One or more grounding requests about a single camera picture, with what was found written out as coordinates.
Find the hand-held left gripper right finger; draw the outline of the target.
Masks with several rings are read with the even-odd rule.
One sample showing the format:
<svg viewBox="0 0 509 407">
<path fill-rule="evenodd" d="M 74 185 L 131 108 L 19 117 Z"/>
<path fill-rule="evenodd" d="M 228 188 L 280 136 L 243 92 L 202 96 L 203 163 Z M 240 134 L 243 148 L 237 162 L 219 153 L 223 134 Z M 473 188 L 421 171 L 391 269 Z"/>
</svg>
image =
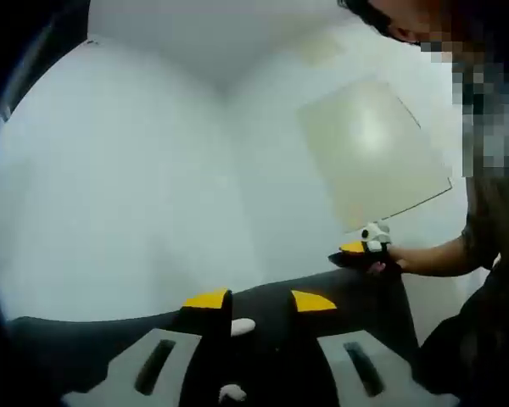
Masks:
<svg viewBox="0 0 509 407">
<path fill-rule="evenodd" d="M 264 406 L 457 406 L 412 375 L 418 349 L 402 289 L 263 289 Z"/>
</svg>

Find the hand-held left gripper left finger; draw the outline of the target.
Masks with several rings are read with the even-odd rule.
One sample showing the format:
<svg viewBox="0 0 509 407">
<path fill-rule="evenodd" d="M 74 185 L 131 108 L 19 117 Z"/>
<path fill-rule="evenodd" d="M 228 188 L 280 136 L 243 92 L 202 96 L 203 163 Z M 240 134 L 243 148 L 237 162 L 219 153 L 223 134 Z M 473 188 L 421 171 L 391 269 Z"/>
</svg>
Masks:
<svg viewBox="0 0 509 407">
<path fill-rule="evenodd" d="M 107 376 L 68 406 L 221 406 L 246 393 L 227 380 L 233 340 L 256 323 L 232 316 L 228 289 L 186 300 L 170 325 L 154 328 L 115 356 Z"/>
</svg>

